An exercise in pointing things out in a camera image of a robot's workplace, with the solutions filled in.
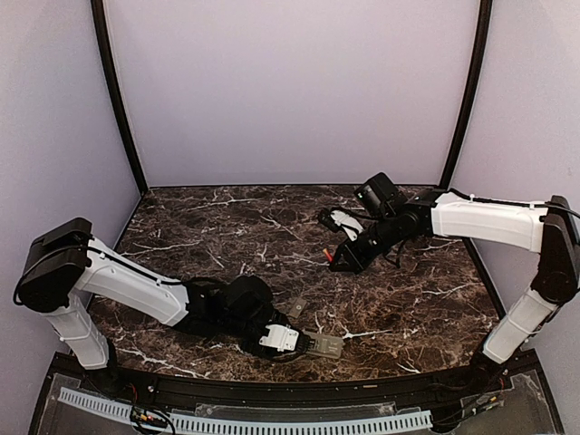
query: marble tabletop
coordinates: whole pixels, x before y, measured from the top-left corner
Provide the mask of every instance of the marble tabletop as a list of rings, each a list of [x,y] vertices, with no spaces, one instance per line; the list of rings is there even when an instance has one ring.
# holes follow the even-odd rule
[[[122,366],[179,376],[335,382],[468,363],[498,317],[462,241],[420,237],[402,251],[401,269],[378,258],[360,275],[333,273],[323,249],[333,251],[345,236],[316,222],[319,209],[332,206],[359,207],[353,186],[154,188],[118,251],[165,276],[260,276],[280,311],[298,296],[307,301],[296,326],[345,339],[339,360],[261,360],[241,352],[236,339],[179,333],[99,296],[91,316]]]

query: white wall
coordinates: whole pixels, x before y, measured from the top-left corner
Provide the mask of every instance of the white wall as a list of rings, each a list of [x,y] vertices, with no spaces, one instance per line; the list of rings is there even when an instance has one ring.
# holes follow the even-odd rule
[[[478,0],[108,0],[152,186],[438,183]]]
[[[478,96],[456,188],[480,196],[547,200],[580,209],[580,4],[494,2]],[[506,304],[529,284],[537,257],[478,248]],[[564,307],[535,346],[567,433],[580,433],[580,298]]]
[[[58,343],[40,315],[12,304],[30,242],[84,216],[113,243],[137,200],[90,2],[0,2],[1,434],[27,433]]]

